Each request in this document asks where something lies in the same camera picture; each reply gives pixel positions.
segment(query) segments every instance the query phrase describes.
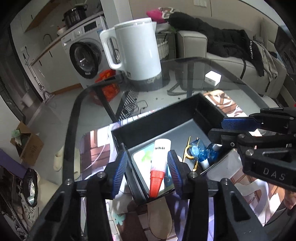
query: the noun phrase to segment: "white basket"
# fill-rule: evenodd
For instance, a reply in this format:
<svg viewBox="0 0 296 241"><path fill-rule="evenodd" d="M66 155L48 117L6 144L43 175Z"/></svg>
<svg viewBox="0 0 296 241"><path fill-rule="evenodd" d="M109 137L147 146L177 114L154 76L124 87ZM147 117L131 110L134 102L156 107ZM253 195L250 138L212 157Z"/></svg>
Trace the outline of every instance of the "white basket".
<svg viewBox="0 0 296 241"><path fill-rule="evenodd" d="M156 42L158 47L159 59L162 60L166 56L168 56L168 41L164 41L163 38L157 38Z"/></svg>

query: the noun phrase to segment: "faucet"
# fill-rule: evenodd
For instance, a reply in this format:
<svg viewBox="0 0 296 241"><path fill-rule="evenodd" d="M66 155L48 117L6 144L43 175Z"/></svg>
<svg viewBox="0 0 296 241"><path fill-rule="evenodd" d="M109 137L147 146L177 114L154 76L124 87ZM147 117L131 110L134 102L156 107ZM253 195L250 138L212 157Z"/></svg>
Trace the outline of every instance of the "faucet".
<svg viewBox="0 0 296 241"><path fill-rule="evenodd" d="M44 34L44 36L43 36L43 43L44 43L44 38L45 38L46 35L48 35L50 37L50 40L52 42L52 37L50 36L50 34Z"/></svg>

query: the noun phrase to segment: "kettle handle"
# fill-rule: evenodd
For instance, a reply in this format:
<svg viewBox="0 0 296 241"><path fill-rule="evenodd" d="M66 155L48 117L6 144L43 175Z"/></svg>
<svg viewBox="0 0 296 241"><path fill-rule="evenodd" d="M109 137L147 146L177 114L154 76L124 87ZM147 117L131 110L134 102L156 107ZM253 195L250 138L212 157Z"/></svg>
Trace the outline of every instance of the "kettle handle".
<svg viewBox="0 0 296 241"><path fill-rule="evenodd" d="M107 41L111 37L113 37L115 40L117 40L114 28L103 30L100 33L101 42L103 44L103 48L104 48L104 51L105 51L105 54L106 54L106 57L107 57L107 60L108 60L108 64L109 64L111 69L125 71L122 62L120 62L119 64L116 64L116 63L113 62L111 51L110 51L108 43L107 43Z"/></svg>

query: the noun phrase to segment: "black box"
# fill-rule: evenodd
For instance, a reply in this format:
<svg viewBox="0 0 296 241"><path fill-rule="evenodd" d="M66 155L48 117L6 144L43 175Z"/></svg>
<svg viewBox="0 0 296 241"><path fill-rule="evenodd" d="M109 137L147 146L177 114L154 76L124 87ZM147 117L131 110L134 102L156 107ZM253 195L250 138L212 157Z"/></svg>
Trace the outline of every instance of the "black box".
<svg viewBox="0 0 296 241"><path fill-rule="evenodd" d="M146 184L142 183L142 178L136 171L137 166L133 164L131 158L133 153L156 139L167 138L171 140L171 150L175 150L177 155L183 157L189 136L191 136L191 142L198 137L208 146L210 144L208 132L212 128L221 128L224 117L226 115L218 107L202 94L197 94L113 130L117 152L125 149L129 156L125 176L135 203L142 205L155 199L149 198L144 187ZM204 175L221 162L230 151L231 149L222 147L218 161L207 170L198 169L197 172ZM192 161L187 159L185 162L190 169L193 169Z"/></svg>

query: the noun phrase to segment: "blue textured pad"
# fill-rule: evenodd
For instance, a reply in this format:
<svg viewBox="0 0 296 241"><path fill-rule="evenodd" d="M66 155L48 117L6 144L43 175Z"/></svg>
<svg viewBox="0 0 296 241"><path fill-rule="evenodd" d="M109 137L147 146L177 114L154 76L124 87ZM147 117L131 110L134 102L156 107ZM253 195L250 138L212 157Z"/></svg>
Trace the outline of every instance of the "blue textured pad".
<svg viewBox="0 0 296 241"><path fill-rule="evenodd" d="M252 117L224 118L221 121L221 126L226 130L255 131L261 127L261 123Z"/></svg>
<svg viewBox="0 0 296 241"><path fill-rule="evenodd" d="M168 152L168 167L170 168L170 174L172 176L172 180L175 186L176 193L181 197L182 196L182 186L183 186L183 181L180 176L180 173L178 171L178 168L176 166L176 161L179 160L174 160L172 153L169 151Z"/></svg>
<svg viewBox="0 0 296 241"><path fill-rule="evenodd" d="M128 154L127 152L123 152L122 157L119 161L119 165L118 168L116 170L116 173L113 177L113 181L112 181L112 192L111 195L113 198L115 198L115 196L118 194L119 189L120 189L120 185L122 182L122 178L123 175L126 171L126 165L128 164Z"/></svg>

